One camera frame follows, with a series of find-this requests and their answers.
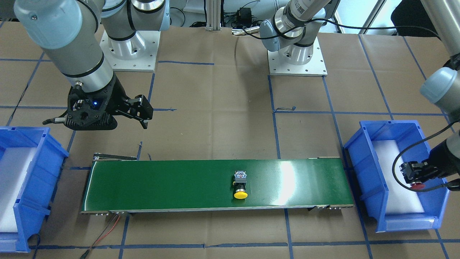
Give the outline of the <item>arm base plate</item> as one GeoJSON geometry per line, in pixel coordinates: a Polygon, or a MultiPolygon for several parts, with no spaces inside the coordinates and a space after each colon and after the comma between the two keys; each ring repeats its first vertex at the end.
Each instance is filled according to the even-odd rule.
{"type": "Polygon", "coordinates": [[[325,77],[328,74],[318,38],[313,45],[287,46],[279,51],[267,51],[272,76],[325,77]]]}
{"type": "Polygon", "coordinates": [[[120,41],[104,31],[99,45],[115,72],[154,72],[160,36],[160,31],[136,31],[130,39],[120,41]]]}

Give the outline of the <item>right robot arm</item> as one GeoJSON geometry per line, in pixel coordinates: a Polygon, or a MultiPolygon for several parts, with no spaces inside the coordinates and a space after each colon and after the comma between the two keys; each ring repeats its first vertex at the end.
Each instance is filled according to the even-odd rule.
{"type": "Polygon", "coordinates": [[[110,131],[125,116],[146,129],[153,107],[125,93],[95,33],[103,25],[113,55],[135,59],[148,49],[140,32],[167,30],[169,11],[168,0],[15,0],[15,17],[71,84],[67,110],[43,124],[110,131]]]}

